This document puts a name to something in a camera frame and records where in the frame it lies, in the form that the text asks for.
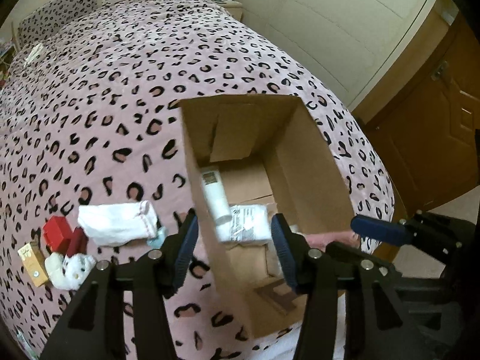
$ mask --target nightstand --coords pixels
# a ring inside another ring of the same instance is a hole
[[[243,4],[239,1],[215,1],[221,7],[224,7],[235,20],[242,21]]]

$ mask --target silver bolt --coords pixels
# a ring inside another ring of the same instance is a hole
[[[162,252],[160,251],[160,249],[153,249],[150,252],[148,252],[148,258],[152,260],[157,260],[160,257],[162,257]]]
[[[318,249],[310,249],[308,251],[308,256],[313,259],[319,259],[322,256],[322,251]]]
[[[360,265],[363,269],[366,269],[367,271],[374,268],[374,264],[369,259],[363,259]]]
[[[105,271],[105,269],[107,269],[109,265],[110,263],[106,259],[103,259],[102,261],[97,262],[96,267],[99,271]]]

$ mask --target dark red object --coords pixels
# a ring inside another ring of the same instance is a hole
[[[43,237],[52,251],[65,254],[72,237],[67,219],[64,216],[52,216],[43,226]]]
[[[67,250],[67,257],[71,257],[77,253],[86,254],[88,238],[81,227],[75,228],[70,245]]]

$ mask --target door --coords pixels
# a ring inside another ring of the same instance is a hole
[[[406,210],[438,207],[478,183],[480,45],[459,14],[430,59],[366,126]]]

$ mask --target open cardboard box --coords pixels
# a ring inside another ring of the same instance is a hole
[[[298,97],[219,95],[181,100],[180,106],[191,193],[217,291],[249,337],[285,329],[302,319],[305,297],[269,277],[264,247],[227,250],[217,240],[200,168],[219,168],[229,204],[276,203],[304,234],[350,228],[345,181]]]

